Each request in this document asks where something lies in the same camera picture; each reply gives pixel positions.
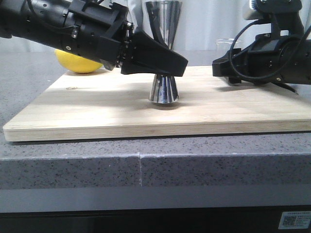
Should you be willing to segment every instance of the wooden board edge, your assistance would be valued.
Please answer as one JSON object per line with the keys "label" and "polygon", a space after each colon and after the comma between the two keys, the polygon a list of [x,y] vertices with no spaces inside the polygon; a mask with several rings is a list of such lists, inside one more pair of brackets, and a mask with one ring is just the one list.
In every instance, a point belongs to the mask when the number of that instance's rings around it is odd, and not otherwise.
{"label": "wooden board edge", "polygon": [[153,136],[181,136],[181,135],[215,135],[242,133],[280,133],[280,132],[308,132],[311,131],[309,120],[296,121],[267,121],[247,123],[217,123],[191,125],[160,125],[160,126],[122,126],[122,127],[94,127],[91,133],[85,133],[83,128],[47,129],[47,130],[6,130],[3,129],[5,139],[9,142],[25,141],[54,141],[81,139],[108,139]]}

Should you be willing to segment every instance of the black cable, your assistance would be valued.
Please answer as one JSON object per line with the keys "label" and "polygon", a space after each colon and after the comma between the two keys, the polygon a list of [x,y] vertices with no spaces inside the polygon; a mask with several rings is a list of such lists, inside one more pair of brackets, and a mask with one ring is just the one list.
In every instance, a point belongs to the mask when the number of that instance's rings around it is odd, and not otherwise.
{"label": "black cable", "polygon": [[55,32],[55,33],[59,33],[59,34],[69,34],[69,35],[71,35],[74,30],[79,30],[79,26],[70,26],[70,27],[59,28],[59,27],[55,27],[55,26],[53,26],[51,24],[48,24],[48,23],[44,22],[36,14],[31,1],[32,0],[27,0],[27,3],[28,3],[28,7],[29,7],[30,11],[33,13],[33,16],[35,17],[36,20],[39,21],[39,23],[41,23],[44,27],[48,28],[50,31]]}
{"label": "black cable", "polygon": [[250,24],[248,24],[246,27],[244,27],[240,32],[239,34],[234,38],[233,42],[232,42],[232,45],[230,47],[230,51],[229,51],[229,63],[232,67],[232,69],[234,70],[234,72],[243,77],[243,78],[247,78],[247,79],[254,79],[254,80],[260,80],[260,79],[266,79],[266,78],[270,78],[276,74],[278,74],[279,72],[281,72],[284,68],[287,67],[287,65],[292,61],[293,57],[297,54],[297,52],[300,50],[300,47],[303,45],[303,43],[306,41],[306,39],[308,38],[310,32],[311,32],[311,26],[306,30],[306,32],[304,33],[304,35],[302,36],[301,40],[299,41],[296,49],[294,50],[294,52],[291,54],[290,58],[283,64],[282,67],[280,67],[277,71],[271,73],[271,74],[268,74],[268,75],[264,75],[264,76],[248,76],[248,75],[245,75],[245,74],[242,74],[240,73],[235,67],[234,67],[234,64],[232,62],[232,51],[233,51],[233,48],[236,44],[236,42],[238,41],[238,39],[240,38],[240,36],[251,26],[253,25],[259,25],[259,24],[266,24],[268,22],[266,22],[266,20],[257,20],[257,21],[254,21]]}

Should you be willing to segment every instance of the speckled stone countertop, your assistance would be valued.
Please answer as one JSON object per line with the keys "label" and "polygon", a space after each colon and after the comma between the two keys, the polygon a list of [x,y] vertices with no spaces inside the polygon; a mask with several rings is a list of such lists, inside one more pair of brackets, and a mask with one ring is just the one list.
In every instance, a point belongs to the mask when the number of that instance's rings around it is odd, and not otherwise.
{"label": "speckled stone countertop", "polygon": [[2,126],[65,70],[53,53],[0,54],[0,67],[0,190],[311,184],[311,133],[6,142]]}

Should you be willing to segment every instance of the wooden cutting board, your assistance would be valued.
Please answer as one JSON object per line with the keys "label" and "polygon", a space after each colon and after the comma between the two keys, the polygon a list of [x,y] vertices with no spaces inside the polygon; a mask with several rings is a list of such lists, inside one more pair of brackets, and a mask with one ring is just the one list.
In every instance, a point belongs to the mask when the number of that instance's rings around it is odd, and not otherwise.
{"label": "wooden cutting board", "polygon": [[311,130],[311,101],[273,84],[229,86],[211,67],[176,77],[173,106],[148,101],[153,74],[67,72],[4,127],[8,141]]}

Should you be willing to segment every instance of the gray countertop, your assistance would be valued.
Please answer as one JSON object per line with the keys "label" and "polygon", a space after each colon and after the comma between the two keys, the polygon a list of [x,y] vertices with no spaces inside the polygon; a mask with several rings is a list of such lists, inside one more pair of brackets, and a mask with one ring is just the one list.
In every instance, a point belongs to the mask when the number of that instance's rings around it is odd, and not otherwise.
{"label": "gray countertop", "polygon": [[65,70],[40,52],[0,67],[0,212],[311,204],[311,133],[6,142],[2,126]]}

